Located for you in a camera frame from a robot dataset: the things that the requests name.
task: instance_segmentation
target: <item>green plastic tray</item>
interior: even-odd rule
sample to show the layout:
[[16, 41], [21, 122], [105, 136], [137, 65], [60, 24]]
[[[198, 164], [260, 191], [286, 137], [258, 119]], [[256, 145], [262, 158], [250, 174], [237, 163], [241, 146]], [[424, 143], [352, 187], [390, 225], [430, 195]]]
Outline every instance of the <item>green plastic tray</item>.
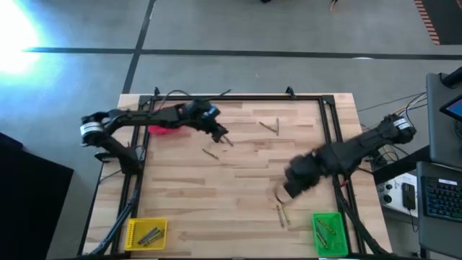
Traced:
[[[329, 226], [335, 235], [327, 231], [317, 219], [323, 221]], [[316, 227], [323, 234], [326, 239], [327, 248], [324, 248], [323, 244], [319, 241], [316, 235]], [[347, 239], [345, 237], [344, 223], [341, 221], [340, 213], [314, 213], [313, 214], [313, 235], [315, 239], [315, 247], [319, 256], [346, 256], [348, 255]]]

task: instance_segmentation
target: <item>black clamp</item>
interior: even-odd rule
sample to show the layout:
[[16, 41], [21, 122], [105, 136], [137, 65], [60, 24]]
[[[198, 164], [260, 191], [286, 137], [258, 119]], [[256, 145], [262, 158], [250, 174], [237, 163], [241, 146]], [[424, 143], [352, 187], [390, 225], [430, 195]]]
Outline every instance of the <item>black clamp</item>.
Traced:
[[297, 98], [297, 96], [295, 95], [294, 90], [292, 89], [292, 87], [287, 87], [286, 94], [290, 95], [290, 99], [296, 99]]
[[153, 96], [148, 96], [148, 95], [142, 95], [139, 97], [139, 104], [141, 107], [144, 105], [148, 104], [149, 102], [152, 102], [153, 100], [157, 99], [157, 96], [160, 95], [160, 90], [158, 87], [155, 87], [154, 89], [154, 95]]
[[117, 157], [110, 152], [97, 152], [95, 158], [102, 163], [109, 163], [110, 160], [107, 159], [116, 159]]

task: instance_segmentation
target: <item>butcher block tabletop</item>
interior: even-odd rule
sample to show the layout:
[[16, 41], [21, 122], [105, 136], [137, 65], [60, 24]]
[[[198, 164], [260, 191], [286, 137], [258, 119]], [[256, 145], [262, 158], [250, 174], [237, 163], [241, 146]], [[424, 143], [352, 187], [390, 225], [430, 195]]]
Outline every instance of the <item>butcher block tabletop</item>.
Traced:
[[[344, 139], [361, 133], [350, 93], [335, 97]], [[136, 110], [140, 95], [121, 95], [118, 108]], [[167, 101], [164, 107], [187, 101]], [[318, 102], [311, 100], [215, 100], [216, 118], [234, 144], [214, 143], [210, 135], [188, 127], [171, 134], [151, 134], [137, 217], [167, 218], [167, 245], [162, 251], [136, 251], [132, 258], [305, 258], [316, 257], [311, 216], [338, 212], [331, 179], [322, 179], [286, 207], [290, 225], [281, 227], [273, 187], [284, 179], [284, 169], [295, 155], [325, 143]], [[326, 106], [332, 138], [334, 127]], [[276, 127], [279, 136], [258, 122]], [[114, 133], [120, 143], [131, 141], [133, 127]], [[140, 127], [138, 143], [142, 143]], [[206, 149], [217, 158], [203, 152]], [[120, 169], [104, 164], [101, 178]], [[116, 220], [124, 175], [98, 186], [84, 242], [89, 253]], [[132, 177], [133, 189], [135, 176]], [[391, 251], [374, 178], [362, 171], [352, 175], [361, 221], [379, 244]], [[354, 229], [348, 221], [352, 250], [357, 252]], [[126, 225], [119, 251], [123, 251]]]

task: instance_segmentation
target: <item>black floor line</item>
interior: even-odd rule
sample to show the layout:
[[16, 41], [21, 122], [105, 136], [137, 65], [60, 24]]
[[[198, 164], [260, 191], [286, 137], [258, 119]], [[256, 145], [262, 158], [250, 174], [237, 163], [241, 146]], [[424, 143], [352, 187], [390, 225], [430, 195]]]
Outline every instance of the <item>black floor line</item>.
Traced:
[[139, 53], [135, 53], [131, 58], [130, 67], [128, 68], [127, 77], [123, 83], [122, 94], [129, 94], [131, 90], [131, 84], [135, 77], [136, 67], [138, 66]]
[[324, 59], [394, 59], [394, 60], [462, 60], [462, 55], [452, 54], [386, 54], [386, 53], [321, 53], [291, 51], [220, 51], [220, 50], [141, 50], [141, 54], [179, 56], [244, 56], [244, 57], [288, 57]]
[[133, 48], [56, 48], [34, 47], [27, 48], [24, 52], [31, 53], [86, 53], [86, 54], [133, 54]]
[[154, 10], [154, 4], [156, 0], [149, 0], [147, 5], [146, 14], [144, 15], [143, 25], [139, 32], [138, 40], [136, 42], [135, 53], [131, 59], [130, 67], [128, 68], [127, 77], [125, 78], [125, 83], [123, 84], [122, 94], [129, 94], [131, 90], [131, 85], [133, 83], [133, 78], [135, 77], [136, 68], [138, 66], [139, 54], [144, 45], [144, 40], [146, 39], [147, 30], [149, 28], [149, 23], [151, 22], [152, 11]]

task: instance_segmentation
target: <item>white device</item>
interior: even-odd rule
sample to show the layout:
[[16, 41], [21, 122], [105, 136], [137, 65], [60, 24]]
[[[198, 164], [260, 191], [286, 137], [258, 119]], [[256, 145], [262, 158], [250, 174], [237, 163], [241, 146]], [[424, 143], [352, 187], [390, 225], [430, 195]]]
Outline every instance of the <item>white device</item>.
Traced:
[[382, 206], [389, 209], [409, 214], [409, 209], [403, 206], [403, 190], [401, 188], [403, 183], [411, 184], [415, 188], [416, 209], [411, 210], [411, 215], [413, 217], [419, 217], [419, 208], [417, 204], [417, 189], [419, 187], [417, 187], [417, 177], [412, 174], [404, 173], [377, 185], [376, 188], [380, 203]]

